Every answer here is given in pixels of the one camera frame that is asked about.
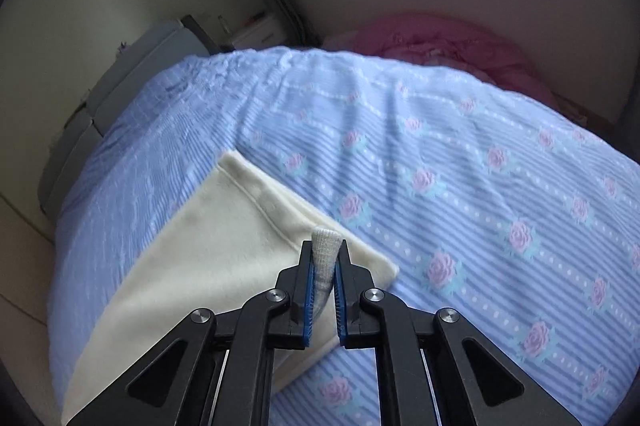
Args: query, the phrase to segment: pink rose pattern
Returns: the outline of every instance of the pink rose pattern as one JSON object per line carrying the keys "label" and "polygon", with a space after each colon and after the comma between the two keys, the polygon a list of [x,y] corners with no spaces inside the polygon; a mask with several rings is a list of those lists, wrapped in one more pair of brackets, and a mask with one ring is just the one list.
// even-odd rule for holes
{"label": "pink rose pattern", "polygon": [[631,269],[640,271],[640,245],[634,245],[631,249]]}
{"label": "pink rose pattern", "polygon": [[411,179],[411,187],[416,193],[425,193],[436,181],[436,175],[424,168],[418,168]]}
{"label": "pink rose pattern", "polygon": [[549,130],[540,130],[540,133],[538,133],[538,143],[545,150],[550,150],[554,146],[554,137]]}
{"label": "pink rose pattern", "polygon": [[334,377],[330,382],[319,387],[318,392],[332,408],[344,406],[353,399],[349,381],[344,377]]}
{"label": "pink rose pattern", "polygon": [[353,148],[361,140],[362,135],[356,130],[351,130],[342,138],[342,147],[347,149]]}
{"label": "pink rose pattern", "polygon": [[607,371],[600,366],[593,374],[591,374],[591,377],[584,385],[584,393],[586,395],[594,395],[600,389],[605,379],[607,379]]}
{"label": "pink rose pattern", "polygon": [[259,131],[254,131],[249,138],[249,144],[252,146],[258,146],[262,142],[262,133]]}
{"label": "pink rose pattern", "polygon": [[300,110],[293,116],[296,122],[303,122],[306,120],[306,110]]}
{"label": "pink rose pattern", "polygon": [[415,117],[409,117],[404,120],[404,127],[410,132],[417,132],[422,128],[422,121]]}
{"label": "pink rose pattern", "polygon": [[494,171],[502,171],[507,165],[507,155],[500,148],[489,148],[486,154],[486,163]]}
{"label": "pink rose pattern", "polygon": [[350,94],[348,94],[348,96],[347,96],[347,102],[350,103],[350,104],[355,104],[359,100],[360,100],[360,92],[359,91],[353,91]]}
{"label": "pink rose pattern", "polygon": [[284,167],[287,170],[287,173],[295,173],[304,165],[304,163],[305,157],[300,153],[294,153],[285,160]]}
{"label": "pink rose pattern", "polygon": [[426,277],[431,286],[440,290],[456,275],[456,262],[447,253],[436,251],[429,262]]}
{"label": "pink rose pattern", "polygon": [[574,197],[571,212],[574,213],[577,221],[581,223],[586,222],[589,218],[589,202],[582,197]]}
{"label": "pink rose pattern", "polygon": [[402,97],[407,97],[409,95],[409,89],[407,88],[407,86],[402,83],[399,82],[398,86],[396,87],[396,89],[398,90],[398,93],[402,96]]}
{"label": "pink rose pattern", "polygon": [[473,110],[476,109],[476,101],[473,99],[463,99],[460,101],[460,111],[465,115],[469,115],[473,113]]}
{"label": "pink rose pattern", "polygon": [[350,221],[356,218],[364,206],[364,201],[356,193],[349,193],[342,201],[340,208],[340,216],[344,221]]}
{"label": "pink rose pattern", "polygon": [[607,282],[603,278],[596,278],[591,289],[591,303],[596,309],[602,307],[607,296]]}
{"label": "pink rose pattern", "polygon": [[602,184],[604,185],[604,190],[607,192],[609,197],[615,199],[616,195],[618,194],[618,184],[616,183],[616,181],[611,177],[606,177],[602,181]]}
{"label": "pink rose pattern", "polygon": [[587,135],[585,135],[584,131],[574,130],[573,136],[574,140],[579,144],[584,144],[587,141]]}
{"label": "pink rose pattern", "polygon": [[550,332],[551,330],[544,321],[535,322],[521,344],[522,351],[530,358],[538,357],[549,344]]}
{"label": "pink rose pattern", "polygon": [[531,229],[523,221],[515,221],[511,224],[509,231],[509,243],[511,247],[520,254],[523,254],[532,242]]}

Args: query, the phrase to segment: blue bedspread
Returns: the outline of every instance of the blue bedspread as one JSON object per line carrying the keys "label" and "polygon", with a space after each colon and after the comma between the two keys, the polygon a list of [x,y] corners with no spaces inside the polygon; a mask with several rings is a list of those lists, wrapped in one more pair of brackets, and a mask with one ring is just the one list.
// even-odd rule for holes
{"label": "blue bedspread", "polygon": [[[140,253],[225,149],[398,263],[410,306],[465,314],[583,425],[640,362],[640,167],[552,110],[448,68],[276,48],[188,58],[89,159],[56,230],[60,402]],[[273,425],[379,424],[371,352],[335,350]]]}

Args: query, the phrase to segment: folded blanket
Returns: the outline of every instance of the folded blanket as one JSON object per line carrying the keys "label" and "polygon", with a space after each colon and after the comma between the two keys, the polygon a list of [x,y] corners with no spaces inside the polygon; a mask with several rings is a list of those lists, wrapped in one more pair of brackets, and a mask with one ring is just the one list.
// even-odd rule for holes
{"label": "folded blanket", "polygon": [[[63,407],[63,424],[94,399],[189,312],[240,308],[296,265],[316,226],[348,242],[353,263],[387,287],[398,267],[282,184],[227,152],[164,226],[129,272],[78,359]],[[311,347],[275,370],[277,392],[338,344],[329,298],[316,319]]]}
{"label": "folded blanket", "polygon": [[330,50],[337,46],[363,56],[462,70],[558,110],[553,93],[518,45],[471,23],[424,12],[393,14],[325,43]]}

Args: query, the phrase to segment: striped bedspread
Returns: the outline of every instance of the striped bedspread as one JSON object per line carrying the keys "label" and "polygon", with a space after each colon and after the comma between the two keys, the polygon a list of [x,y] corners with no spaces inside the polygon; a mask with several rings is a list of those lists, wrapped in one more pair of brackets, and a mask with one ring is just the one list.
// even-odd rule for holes
{"label": "striped bedspread", "polygon": [[[191,57],[151,80],[66,199],[50,361],[62,402],[140,253],[224,150],[401,267],[392,291],[451,306],[585,426],[640,363],[640,167],[538,102],[444,67],[275,48]],[[271,423],[379,424],[374,358],[335,350]]]}

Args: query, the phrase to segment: bed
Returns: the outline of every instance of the bed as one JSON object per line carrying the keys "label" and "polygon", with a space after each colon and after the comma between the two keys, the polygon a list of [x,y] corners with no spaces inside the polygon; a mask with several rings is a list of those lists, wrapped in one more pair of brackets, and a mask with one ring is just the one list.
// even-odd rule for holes
{"label": "bed", "polygon": [[[461,310],[582,424],[633,413],[640,168],[600,138],[460,70],[349,52],[189,56],[129,80],[100,103],[108,124],[91,96],[76,112],[40,186],[60,405],[128,271],[237,149],[397,263],[407,304]],[[378,424],[372,359],[332,352],[273,398],[271,423]]]}

